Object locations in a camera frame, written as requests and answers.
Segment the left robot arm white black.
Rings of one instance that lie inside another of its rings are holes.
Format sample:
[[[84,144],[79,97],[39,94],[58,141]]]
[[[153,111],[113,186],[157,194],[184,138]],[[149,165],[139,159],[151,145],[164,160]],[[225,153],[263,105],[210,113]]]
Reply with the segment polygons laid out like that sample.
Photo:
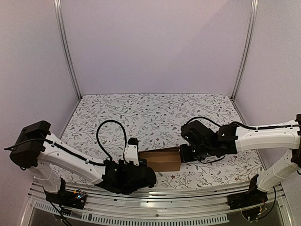
[[[50,164],[115,194],[131,194],[155,186],[154,170],[148,167],[145,159],[138,157],[138,139],[124,139],[122,158],[118,161],[114,161],[111,155],[103,160],[72,148],[49,129],[47,121],[24,127],[16,143],[6,150],[10,151],[11,161],[22,170],[29,170],[59,204],[66,204],[70,194],[61,187],[63,180],[53,172]]]

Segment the brown cardboard paper box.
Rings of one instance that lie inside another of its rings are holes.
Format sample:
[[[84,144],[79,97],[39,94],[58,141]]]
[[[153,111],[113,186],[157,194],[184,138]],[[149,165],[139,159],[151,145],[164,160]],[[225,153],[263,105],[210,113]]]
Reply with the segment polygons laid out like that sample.
[[[178,172],[181,167],[179,147],[149,150],[138,153],[155,172]]]

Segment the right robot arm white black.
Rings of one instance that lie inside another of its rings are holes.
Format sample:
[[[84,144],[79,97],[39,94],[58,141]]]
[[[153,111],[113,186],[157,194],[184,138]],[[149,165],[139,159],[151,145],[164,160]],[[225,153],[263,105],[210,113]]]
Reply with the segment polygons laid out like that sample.
[[[182,163],[202,161],[253,149],[286,148],[285,155],[250,182],[243,195],[247,205],[254,205],[262,193],[301,168],[301,116],[294,120],[265,126],[247,126],[234,121],[220,125],[217,132],[200,122],[201,116],[190,119],[181,127],[181,137],[187,141],[180,146]]]

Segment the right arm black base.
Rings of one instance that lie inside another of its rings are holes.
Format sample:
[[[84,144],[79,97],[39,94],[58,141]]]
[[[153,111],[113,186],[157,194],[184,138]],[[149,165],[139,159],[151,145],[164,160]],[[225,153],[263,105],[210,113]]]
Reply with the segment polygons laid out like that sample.
[[[260,191],[257,186],[257,179],[259,175],[255,175],[249,184],[249,188],[246,192],[237,194],[230,194],[227,196],[228,205],[231,210],[240,209],[262,202],[266,202],[267,192]]]

